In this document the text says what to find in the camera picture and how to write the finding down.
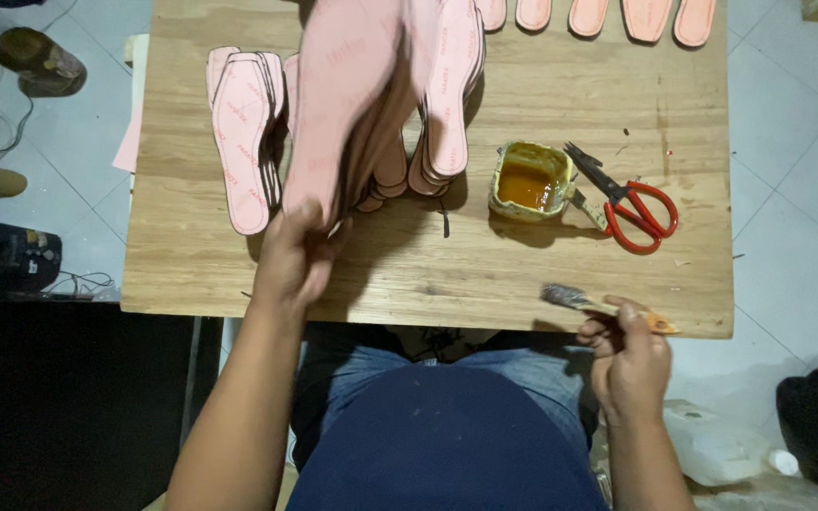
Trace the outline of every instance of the brush bristles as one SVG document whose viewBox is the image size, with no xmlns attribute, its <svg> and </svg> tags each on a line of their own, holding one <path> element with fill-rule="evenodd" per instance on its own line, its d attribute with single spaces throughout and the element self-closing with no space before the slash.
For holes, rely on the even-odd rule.
<svg viewBox="0 0 818 511">
<path fill-rule="evenodd" d="M 582 289 L 563 284 L 545 284 L 542 300 L 564 308 L 579 308 L 590 304 Z"/>
</svg>

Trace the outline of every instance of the glue brush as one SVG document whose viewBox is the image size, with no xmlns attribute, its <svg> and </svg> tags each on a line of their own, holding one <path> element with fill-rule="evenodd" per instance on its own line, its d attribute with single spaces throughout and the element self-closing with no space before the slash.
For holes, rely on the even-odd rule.
<svg viewBox="0 0 818 511">
<path fill-rule="evenodd" d="M 584 312 L 597 312 L 607 316 L 617 316 L 618 306 L 600 304 L 585 296 L 585 291 L 578 287 L 563 284 L 545 284 L 542 290 L 542 300 L 555 306 L 572 308 Z M 666 318 L 650 311 L 637 311 L 645 318 L 649 330 L 653 334 L 678 334 L 680 329 Z"/>
</svg>

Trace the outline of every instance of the pink paper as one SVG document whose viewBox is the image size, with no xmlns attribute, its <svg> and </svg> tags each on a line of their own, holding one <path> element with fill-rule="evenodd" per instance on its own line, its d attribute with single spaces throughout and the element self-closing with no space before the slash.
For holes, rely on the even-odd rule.
<svg viewBox="0 0 818 511">
<path fill-rule="evenodd" d="M 113 167 L 127 170 L 132 174 L 137 169 L 137 147 L 141 145 L 142 111 L 142 105 L 132 108 L 131 122 L 128 123 L 122 145 L 119 145 L 119 151 L 116 153 L 115 160 L 113 160 Z"/>
</svg>

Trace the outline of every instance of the wooden table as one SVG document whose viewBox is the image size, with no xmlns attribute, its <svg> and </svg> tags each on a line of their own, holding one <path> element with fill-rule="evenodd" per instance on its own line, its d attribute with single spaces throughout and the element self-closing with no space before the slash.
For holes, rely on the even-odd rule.
<svg viewBox="0 0 818 511">
<path fill-rule="evenodd" d="M 731 336 L 725 2 L 699 51 L 677 47 L 670 26 L 655 47 L 632 44 L 618 2 L 597 40 L 578 40 L 566 30 L 570 4 L 554 0 L 551 25 L 538 35 L 508 18 L 487 36 L 483 87 L 467 114 L 469 167 L 443 199 L 450 237 L 437 200 L 411 192 L 356 214 L 354 238 L 312 319 L 573 328 L 581 314 L 538 299 L 542 283 L 556 281 L 597 297 L 630 296 L 686 336 Z M 124 310 L 244 314 L 261 237 L 242 237 L 229 223 L 204 65 L 211 48 L 228 44 L 289 56 L 307 16 L 301 10 L 282 0 L 154 0 Z M 407 145 L 415 148 L 412 131 Z M 486 196 L 496 149 L 515 139 L 555 147 L 572 140 L 618 181 L 641 176 L 673 198 L 680 227 L 640 256 L 574 208 L 538 225 L 495 216 Z M 584 177 L 577 183 L 590 200 L 603 199 Z"/>
</svg>

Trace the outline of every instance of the small scissors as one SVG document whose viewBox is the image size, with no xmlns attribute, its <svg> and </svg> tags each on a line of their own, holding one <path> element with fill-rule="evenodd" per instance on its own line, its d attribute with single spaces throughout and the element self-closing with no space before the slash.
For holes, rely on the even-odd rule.
<svg viewBox="0 0 818 511">
<path fill-rule="evenodd" d="M 600 169 L 602 162 L 586 155 L 579 147 L 570 142 L 567 142 L 564 147 L 566 147 L 567 154 L 574 159 L 574 162 L 579 165 L 589 180 L 608 196 L 608 202 L 605 203 L 605 217 L 608 220 L 605 234 L 614 236 L 617 243 L 635 254 L 652 254 L 662 244 L 662 238 L 667 238 L 675 232 L 677 228 L 677 207 L 665 192 L 637 181 L 627 181 L 626 186 L 620 186 Z M 649 212 L 649 208 L 642 203 L 642 199 L 639 198 L 637 192 L 651 195 L 665 205 L 668 215 L 671 216 L 671 223 L 667 228 L 662 227 L 655 220 L 655 217 Z M 623 207 L 621 201 L 625 197 L 630 199 L 639 215 Z M 622 215 L 639 227 L 642 232 L 649 235 L 653 239 L 652 245 L 637 245 L 627 239 L 621 232 L 621 227 L 617 224 L 617 215 Z"/>
</svg>

